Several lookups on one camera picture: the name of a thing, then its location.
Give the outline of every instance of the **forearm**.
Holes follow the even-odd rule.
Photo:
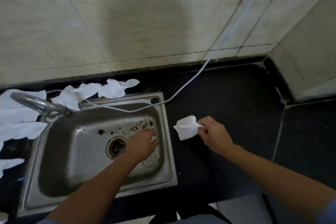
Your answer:
[[[291,209],[315,220],[336,191],[313,179],[252,154],[240,146],[222,154]]]
[[[52,211],[47,219],[61,224],[99,224],[121,185],[137,165],[126,153],[85,183]]]

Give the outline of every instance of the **sink drain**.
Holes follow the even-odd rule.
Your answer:
[[[111,138],[106,145],[106,155],[111,159],[116,159],[119,154],[125,152],[127,140],[122,136]]]

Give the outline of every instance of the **black pants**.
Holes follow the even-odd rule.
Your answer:
[[[182,220],[198,214],[212,214],[217,218],[232,224],[226,217],[224,217],[219,211],[212,208],[211,206],[206,204],[201,205],[191,203],[185,205],[176,205],[174,207],[164,207],[162,211],[157,213],[157,215],[150,221],[149,224],[164,224],[177,221],[176,212],[180,215]]]

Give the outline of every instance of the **faucet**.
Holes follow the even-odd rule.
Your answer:
[[[43,115],[46,115],[46,114],[65,115],[65,114],[68,114],[70,111],[69,108],[65,106],[53,104],[44,99],[31,96],[28,94],[20,93],[20,92],[13,92],[10,95],[10,97],[14,101],[26,107],[29,107]]]

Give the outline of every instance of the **faucet hole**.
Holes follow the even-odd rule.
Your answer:
[[[158,97],[153,97],[151,100],[150,100],[150,103],[153,105],[153,104],[157,104],[157,103],[160,103],[160,99]]]
[[[110,159],[116,159],[119,154],[125,152],[127,140],[122,136],[111,138],[106,145],[106,155]]]

